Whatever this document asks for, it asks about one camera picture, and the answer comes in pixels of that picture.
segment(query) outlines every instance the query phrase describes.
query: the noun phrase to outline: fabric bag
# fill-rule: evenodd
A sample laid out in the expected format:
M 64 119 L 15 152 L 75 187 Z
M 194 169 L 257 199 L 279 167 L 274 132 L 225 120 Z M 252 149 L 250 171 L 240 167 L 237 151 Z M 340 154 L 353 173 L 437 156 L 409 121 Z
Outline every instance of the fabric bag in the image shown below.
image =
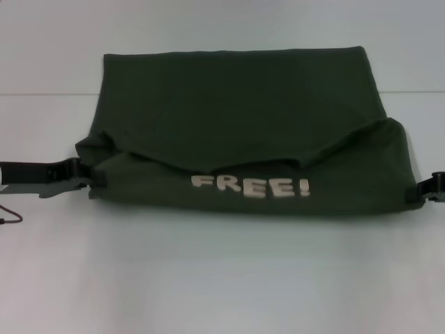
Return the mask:
M 82 162 L 91 196 L 139 205 L 295 215 L 418 209 L 403 126 L 362 47 L 104 57 Z

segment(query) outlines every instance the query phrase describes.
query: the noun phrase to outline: white wall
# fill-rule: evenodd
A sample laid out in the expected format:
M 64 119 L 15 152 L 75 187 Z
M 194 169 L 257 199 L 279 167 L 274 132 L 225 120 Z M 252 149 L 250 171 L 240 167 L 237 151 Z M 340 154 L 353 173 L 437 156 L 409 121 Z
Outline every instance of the white wall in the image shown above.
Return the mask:
M 105 53 L 363 45 L 380 90 L 445 90 L 440 0 L 3 0 L 0 92 L 97 93 Z
M 109 52 L 363 45 L 379 90 L 445 91 L 444 9 L 435 0 L 2 0 L 0 161 L 73 156 L 97 103 L 82 94 L 98 92 Z M 419 178 L 445 169 L 445 93 L 382 99 L 410 136 Z M 85 191 L 0 204 L 25 217 L 0 228 L 0 333 L 445 331 L 445 205 L 344 222 L 130 211 Z

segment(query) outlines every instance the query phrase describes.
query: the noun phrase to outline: plastic buckle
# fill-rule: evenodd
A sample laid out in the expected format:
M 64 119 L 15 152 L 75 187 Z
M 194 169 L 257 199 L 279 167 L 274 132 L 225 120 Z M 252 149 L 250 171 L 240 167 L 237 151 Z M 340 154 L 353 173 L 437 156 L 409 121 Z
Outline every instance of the plastic buckle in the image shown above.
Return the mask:
M 432 174 L 432 178 L 417 184 L 417 193 L 424 200 L 445 202 L 445 172 Z
M 82 188 L 106 187 L 106 176 L 84 165 L 80 158 L 54 164 L 0 162 L 0 194 L 37 193 L 50 198 Z

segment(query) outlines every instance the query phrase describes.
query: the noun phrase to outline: white background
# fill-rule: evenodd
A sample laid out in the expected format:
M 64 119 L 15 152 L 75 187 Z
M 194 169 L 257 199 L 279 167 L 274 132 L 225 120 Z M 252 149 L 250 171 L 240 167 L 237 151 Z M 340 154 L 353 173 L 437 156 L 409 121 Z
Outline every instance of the white background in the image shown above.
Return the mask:
M 105 53 L 366 48 L 417 178 L 445 169 L 439 0 L 1 0 L 0 161 L 75 155 Z M 445 332 L 445 205 L 361 221 L 1 196 L 0 333 Z

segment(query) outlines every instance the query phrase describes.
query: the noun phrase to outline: red cord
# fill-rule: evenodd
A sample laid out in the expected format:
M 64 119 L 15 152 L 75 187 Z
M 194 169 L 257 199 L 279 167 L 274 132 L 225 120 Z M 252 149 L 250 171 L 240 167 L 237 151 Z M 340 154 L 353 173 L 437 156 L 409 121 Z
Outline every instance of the red cord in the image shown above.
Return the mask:
M 1 224 L 16 224 L 16 223 L 21 223 L 23 221 L 23 217 L 20 216 L 17 212 L 11 211 L 9 209 L 6 209 L 3 205 L 0 205 L 0 209 L 2 209 L 5 212 L 8 212 L 9 214 L 12 214 L 13 216 L 16 216 L 18 219 L 15 221 L 6 221 L 3 218 L 0 218 L 0 225 Z

